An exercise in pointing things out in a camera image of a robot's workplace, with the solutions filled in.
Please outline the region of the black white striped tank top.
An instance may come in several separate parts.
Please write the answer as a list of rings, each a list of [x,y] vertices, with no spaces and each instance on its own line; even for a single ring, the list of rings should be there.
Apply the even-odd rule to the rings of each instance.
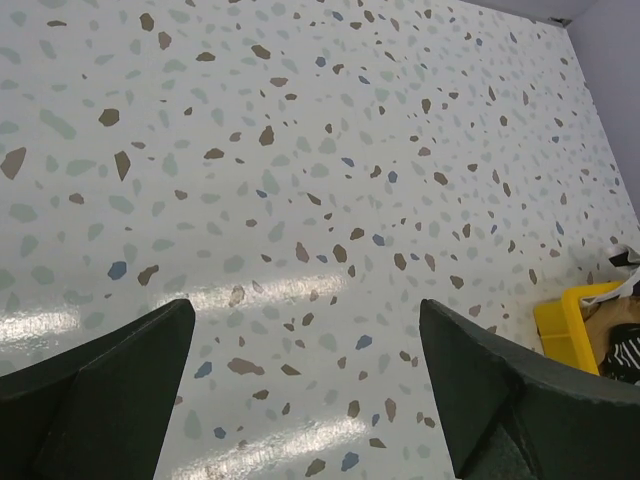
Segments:
[[[639,325],[620,324],[609,333],[609,346],[600,366],[603,376],[632,385],[639,384]]]

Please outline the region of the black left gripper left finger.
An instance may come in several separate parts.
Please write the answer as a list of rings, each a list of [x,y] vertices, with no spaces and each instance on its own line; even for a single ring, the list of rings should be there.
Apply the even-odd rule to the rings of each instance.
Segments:
[[[153,478],[194,325],[176,299],[2,376],[2,478]]]

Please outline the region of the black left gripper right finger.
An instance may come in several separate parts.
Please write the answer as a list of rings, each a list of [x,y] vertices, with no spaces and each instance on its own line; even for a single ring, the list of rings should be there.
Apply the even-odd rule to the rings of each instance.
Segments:
[[[458,479],[636,479],[639,389],[546,358],[436,300],[419,329]]]

